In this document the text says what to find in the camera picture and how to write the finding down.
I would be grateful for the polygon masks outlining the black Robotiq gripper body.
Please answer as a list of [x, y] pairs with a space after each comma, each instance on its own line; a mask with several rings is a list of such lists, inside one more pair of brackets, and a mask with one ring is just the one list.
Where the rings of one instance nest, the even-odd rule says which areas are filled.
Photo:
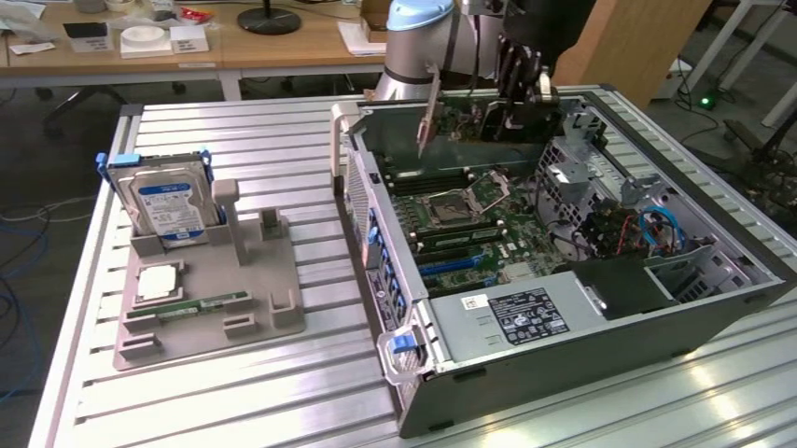
[[539, 52], [564, 52], [588, 19], [585, 0], [508, 1], [503, 30], [509, 41]]

